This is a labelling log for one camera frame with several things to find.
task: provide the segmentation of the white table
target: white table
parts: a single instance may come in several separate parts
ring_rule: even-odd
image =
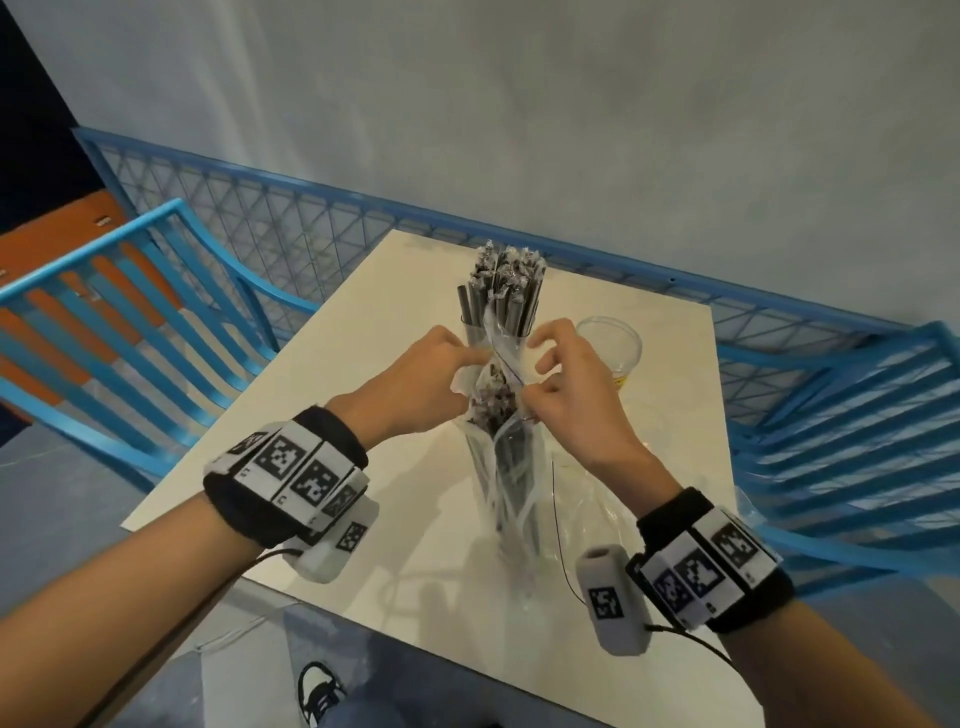
[[[473,260],[470,249],[390,233],[124,526],[197,493],[205,462],[263,423],[355,389],[430,326],[462,333],[455,287]],[[621,392],[641,439],[682,483],[735,508],[709,308],[547,271],[539,322],[594,314],[630,323],[643,339]],[[657,635],[637,658],[604,652],[556,562],[544,564],[531,595],[512,588],[455,425],[384,443],[370,461],[380,518],[334,583],[304,581],[281,559],[249,578],[613,726],[762,725],[740,677],[689,640]],[[564,554],[569,567],[578,555]]]

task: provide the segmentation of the black wristband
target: black wristband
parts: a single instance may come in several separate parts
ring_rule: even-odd
[[[712,509],[713,503],[704,494],[695,488],[684,488],[636,522],[647,553],[666,548]],[[777,568],[730,609],[708,621],[707,627],[718,634],[728,634],[769,617],[795,595],[793,581],[782,568]]]
[[[294,422],[330,443],[361,470],[367,467],[367,451],[350,428],[329,410],[309,407],[300,412]],[[208,473],[204,477],[204,490],[230,528],[264,548],[273,548],[299,535],[304,526],[233,480],[258,453],[259,449],[255,449],[246,455],[233,465],[229,474]]]

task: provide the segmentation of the gray wall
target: gray wall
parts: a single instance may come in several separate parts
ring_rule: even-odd
[[[960,328],[955,0],[7,0],[82,124]]]

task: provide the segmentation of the human hand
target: human hand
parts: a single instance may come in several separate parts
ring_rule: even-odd
[[[486,364],[490,356],[435,326],[386,370],[326,408],[367,450],[397,435],[426,432],[467,411],[468,399],[452,392],[450,383],[459,369]]]
[[[545,375],[520,391],[523,403],[546,425],[564,449],[603,481],[638,518],[680,492],[662,463],[639,441],[620,404],[610,369],[569,319],[538,327],[531,349],[552,340],[555,346],[537,362]]]

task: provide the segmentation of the shoe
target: shoe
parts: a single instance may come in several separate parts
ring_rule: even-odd
[[[297,681],[300,712],[310,728],[317,728],[320,719],[330,708],[347,697],[343,683],[320,662],[307,663]]]

